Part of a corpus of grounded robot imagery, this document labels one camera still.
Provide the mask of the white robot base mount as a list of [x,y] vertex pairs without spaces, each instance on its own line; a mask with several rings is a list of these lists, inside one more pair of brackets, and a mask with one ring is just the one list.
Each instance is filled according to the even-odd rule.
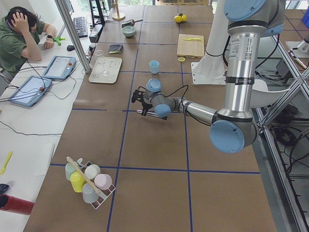
[[223,53],[229,34],[228,19],[224,14],[225,1],[219,0],[211,27],[206,52],[199,62],[191,63],[194,85],[224,85],[225,63]]

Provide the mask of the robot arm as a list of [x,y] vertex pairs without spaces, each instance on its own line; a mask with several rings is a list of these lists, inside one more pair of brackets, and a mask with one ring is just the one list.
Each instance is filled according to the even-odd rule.
[[132,101],[141,102],[140,113],[166,119],[173,111],[210,126],[212,144],[224,153],[236,153],[251,145],[258,130],[251,113],[258,46],[262,37],[279,34],[284,24],[283,0],[221,0],[214,16],[207,49],[223,56],[229,45],[228,65],[224,67],[225,99],[215,110],[184,97],[167,97],[158,79],[150,79],[144,91],[135,90]]

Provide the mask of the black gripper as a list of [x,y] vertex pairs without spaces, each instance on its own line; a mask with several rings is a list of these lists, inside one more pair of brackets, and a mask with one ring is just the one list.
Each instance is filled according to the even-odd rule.
[[152,105],[147,103],[145,100],[142,100],[141,103],[142,103],[142,106],[143,106],[141,115],[146,116],[147,113],[148,113],[148,110],[152,108]]

